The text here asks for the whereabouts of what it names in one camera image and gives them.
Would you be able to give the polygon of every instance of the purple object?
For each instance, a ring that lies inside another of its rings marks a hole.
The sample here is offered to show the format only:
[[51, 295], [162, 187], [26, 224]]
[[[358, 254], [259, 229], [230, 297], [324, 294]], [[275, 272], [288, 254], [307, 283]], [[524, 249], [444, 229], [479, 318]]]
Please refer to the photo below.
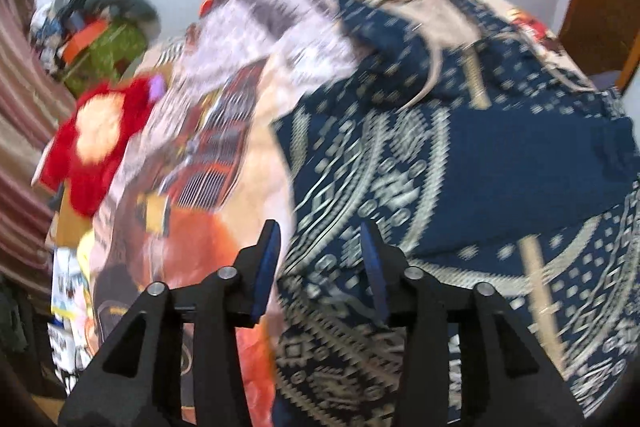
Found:
[[599, 91], [604, 91], [615, 85], [620, 73], [621, 71], [605, 71], [604, 73], [592, 74], [589, 78]]
[[155, 74], [149, 79], [149, 102], [157, 102], [166, 93], [164, 76]]

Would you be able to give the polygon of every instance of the wooden door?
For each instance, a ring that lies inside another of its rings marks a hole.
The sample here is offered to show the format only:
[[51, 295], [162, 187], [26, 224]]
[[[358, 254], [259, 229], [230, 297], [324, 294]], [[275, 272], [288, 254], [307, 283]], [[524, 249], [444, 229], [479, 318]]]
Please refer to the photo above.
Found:
[[625, 69], [639, 30], [640, 0], [571, 0], [559, 37], [578, 67], [596, 74]]

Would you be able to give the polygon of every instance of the yellow item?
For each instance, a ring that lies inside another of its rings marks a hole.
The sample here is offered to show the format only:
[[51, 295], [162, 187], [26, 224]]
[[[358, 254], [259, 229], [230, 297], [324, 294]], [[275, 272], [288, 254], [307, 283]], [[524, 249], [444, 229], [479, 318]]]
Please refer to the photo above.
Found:
[[94, 247], [94, 241], [94, 229], [91, 229], [80, 238], [80, 243], [78, 243], [78, 249], [76, 250], [80, 270], [87, 280], [89, 280], [89, 255], [91, 254], [91, 249]]
[[60, 204], [58, 216], [58, 226], [56, 227], [55, 244], [57, 247], [70, 248], [76, 250], [80, 238], [91, 230], [91, 219], [78, 214], [69, 201], [68, 182], [65, 182], [65, 192]]
[[168, 200], [164, 194], [146, 195], [146, 231], [164, 236], [167, 230]]

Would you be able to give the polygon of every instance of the red cloth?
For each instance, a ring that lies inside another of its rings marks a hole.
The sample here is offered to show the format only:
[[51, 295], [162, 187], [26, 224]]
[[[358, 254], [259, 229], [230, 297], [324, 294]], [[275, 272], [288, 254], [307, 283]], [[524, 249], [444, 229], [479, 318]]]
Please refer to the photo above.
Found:
[[[149, 102], [148, 81], [148, 77], [140, 77], [124, 89], [113, 89], [108, 84], [100, 84], [84, 93], [78, 100], [73, 116], [56, 133], [39, 180], [51, 190], [58, 190], [60, 184], [68, 180], [69, 202], [78, 214], [92, 217], [97, 212], [122, 162], [129, 139], [145, 126], [154, 106], [153, 102]], [[113, 151], [103, 161], [83, 164], [76, 153], [78, 110], [94, 96], [109, 93], [124, 95], [120, 137]]]

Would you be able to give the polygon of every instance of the beige fabric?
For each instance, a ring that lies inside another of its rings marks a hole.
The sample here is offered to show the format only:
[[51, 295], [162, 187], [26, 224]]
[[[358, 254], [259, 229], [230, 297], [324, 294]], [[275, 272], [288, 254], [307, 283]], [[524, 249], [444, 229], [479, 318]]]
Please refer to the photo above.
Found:
[[538, 326], [537, 336], [551, 361], [560, 373], [564, 371], [564, 349], [558, 334], [556, 307], [551, 289], [543, 282], [545, 263], [540, 242], [535, 235], [527, 235], [518, 241], [524, 271], [531, 282], [530, 311]]
[[124, 95], [94, 96], [78, 111], [76, 153], [83, 164], [97, 164], [115, 149], [120, 139]]
[[[398, 15], [403, 19], [415, 23], [412, 30], [420, 33], [431, 53], [430, 71], [424, 87], [403, 108], [410, 107], [421, 100], [437, 83], [442, 68], [443, 48], [462, 48], [467, 54], [473, 53], [471, 44], [480, 37], [480, 31], [476, 24], [461, 13], [449, 0], [361, 0], [371, 7], [383, 8], [385, 11]], [[538, 57], [541, 65], [556, 79], [574, 91], [595, 91], [593, 84], [586, 80], [585, 86], [579, 86], [571, 82], [564, 74], [560, 73], [552, 64], [545, 62], [539, 56], [533, 42], [520, 32], [505, 32], [498, 35], [499, 38], [517, 39], [526, 44]], [[479, 71], [469, 71], [477, 60], [467, 57], [466, 76], [467, 85], [471, 94], [474, 107], [485, 109], [490, 106], [489, 99], [484, 92], [484, 87], [479, 82]]]
[[480, 32], [448, 0], [362, 0], [420, 25], [417, 32], [438, 48], [467, 46]]
[[155, 68], [162, 54], [162, 49], [164, 49], [164, 42], [160, 42], [149, 48], [143, 55], [142, 62], [140, 62], [140, 65], [136, 68], [136, 74]]

